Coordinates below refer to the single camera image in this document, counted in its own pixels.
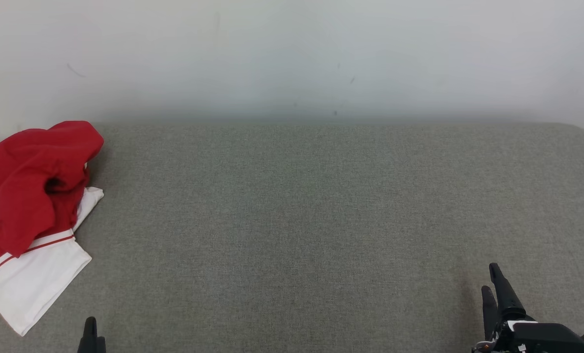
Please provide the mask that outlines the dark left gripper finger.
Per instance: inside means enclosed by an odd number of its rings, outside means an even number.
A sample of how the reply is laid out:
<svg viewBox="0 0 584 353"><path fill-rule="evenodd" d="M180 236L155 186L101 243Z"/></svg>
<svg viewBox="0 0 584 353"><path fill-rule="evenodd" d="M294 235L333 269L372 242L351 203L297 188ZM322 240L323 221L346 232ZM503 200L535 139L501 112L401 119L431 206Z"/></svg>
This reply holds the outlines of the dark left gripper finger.
<svg viewBox="0 0 584 353"><path fill-rule="evenodd" d="M85 320L83 335L78 345L78 353L106 353L105 337L98 336L95 317L88 317Z"/></svg>

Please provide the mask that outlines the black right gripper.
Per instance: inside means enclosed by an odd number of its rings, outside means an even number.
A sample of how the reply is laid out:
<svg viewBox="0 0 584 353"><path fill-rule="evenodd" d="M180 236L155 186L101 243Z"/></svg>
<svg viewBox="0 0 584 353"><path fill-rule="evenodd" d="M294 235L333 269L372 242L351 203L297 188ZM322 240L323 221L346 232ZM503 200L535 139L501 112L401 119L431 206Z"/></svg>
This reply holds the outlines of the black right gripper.
<svg viewBox="0 0 584 353"><path fill-rule="evenodd" d="M474 353L584 353L584 340L555 323L523 320L526 311L497 263L489 264L497 302L489 286L482 286L482 316L485 341ZM497 327L498 320L505 321Z"/></svg>

